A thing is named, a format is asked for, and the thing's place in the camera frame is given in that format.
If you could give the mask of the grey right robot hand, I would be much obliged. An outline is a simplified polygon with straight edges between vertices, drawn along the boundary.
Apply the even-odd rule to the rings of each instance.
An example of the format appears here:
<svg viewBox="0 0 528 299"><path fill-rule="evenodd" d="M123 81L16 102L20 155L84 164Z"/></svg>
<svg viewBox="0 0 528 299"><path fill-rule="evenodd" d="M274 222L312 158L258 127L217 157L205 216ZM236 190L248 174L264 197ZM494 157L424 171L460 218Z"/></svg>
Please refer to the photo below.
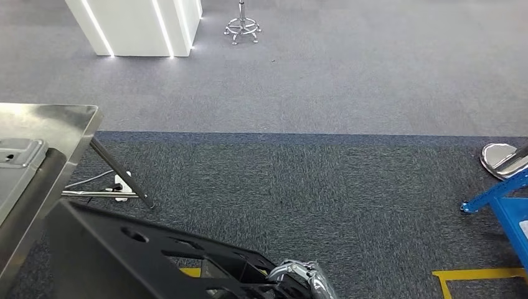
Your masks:
<svg viewBox="0 0 528 299"><path fill-rule="evenodd" d="M268 280L282 282L286 274L293 273L304 279L313 298L338 299L331 282L317 261L302 262L285 259L266 276Z"/></svg>

